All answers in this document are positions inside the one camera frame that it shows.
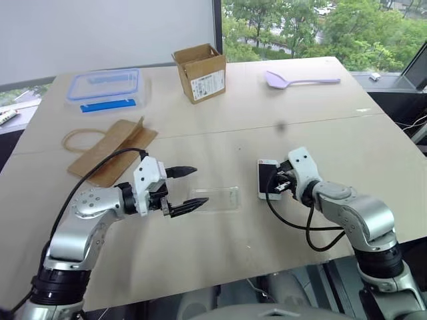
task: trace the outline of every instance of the tabletop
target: tabletop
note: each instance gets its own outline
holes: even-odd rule
[[[280,161],[300,146],[308,148],[324,179],[385,201],[395,214],[399,241],[425,236],[423,154],[337,60],[292,61],[229,64],[227,92],[199,105],[189,103],[175,69],[143,69],[153,93],[144,109],[89,117],[62,109],[71,78],[58,77],[0,175],[0,252],[8,257],[0,260],[0,305],[12,306],[29,289],[52,222],[77,182],[66,168],[78,155],[61,148],[62,137],[79,127],[106,129],[117,119],[136,120],[141,115],[150,129],[159,131],[147,148],[150,155],[167,167],[198,168],[189,177],[169,181],[172,203],[187,199],[192,189],[237,187],[240,206],[174,219],[158,211],[114,224],[91,275],[87,310],[351,255],[346,238],[327,252],[312,251],[303,232],[280,223],[257,197],[257,159]],[[289,71],[294,78],[315,70],[311,77],[340,77],[342,83],[274,92],[258,79],[265,69],[284,75]],[[278,130],[278,121],[288,124],[284,131]],[[119,182],[131,181],[137,163]],[[305,224],[308,208],[291,197],[274,204],[289,220]],[[315,215],[313,224],[331,225],[321,214]],[[321,246],[335,235],[336,231],[317,232],[313,238]]]

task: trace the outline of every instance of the phone screen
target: phone screen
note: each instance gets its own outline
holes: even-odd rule
[[[270,176],[273,170],[276,170],[275,165],[258,164],[258,172],[260,173],[260,176],[258,178],[260,180],[260,186],[259,186],[260,193],[266,192],[266,184],[268,182],[268,177]],[[270,184],[268,193],[280,193],[279,191],[274,189],[275,187],[277,187],[277,185],[278,185],[278,182],[277,182],[277,176],[276,176],[273,178],[273,181]]]

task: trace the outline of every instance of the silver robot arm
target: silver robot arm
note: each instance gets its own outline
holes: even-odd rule
[[[359,195],[352,187],[323,181],[304,147],[289,152],[278,171],[285,177],[279,191],[291,189],[295,199],[308,207],[314,205],[344,229],[365,284],[362,302],[363,297],[375,300],[385,319],[426,310],[410,268],[402,260],[393,213],[384,202]]]
[[[167,201],[168,177],[178,178],[196,171],[193,167],[165,169],[147,154],[133,172],[134,183],[111,188],[93,188],[79,193],[53,235],[43,267],[32,280],[32,294],[25,303],[24,320],[69,320],[83,309],[91,270],[95,267],[109,227],[128,215],[161,209],[177,217],[203,205],[208,198],[185,201],[173,207]]]

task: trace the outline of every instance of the paper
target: paper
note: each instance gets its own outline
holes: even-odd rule
[[[222,89],[224,89],[224,70],[191,80],[191,90],[196,101]]]

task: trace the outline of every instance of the purple spatula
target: purple spatula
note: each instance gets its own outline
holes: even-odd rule
[[[305,79],[288,81],[281,75],[271,71],[266,71],[264,77],[266,78],[268,85],[276,89],[285,89],[294,83],[340,83],[341,81],[341,79]]]

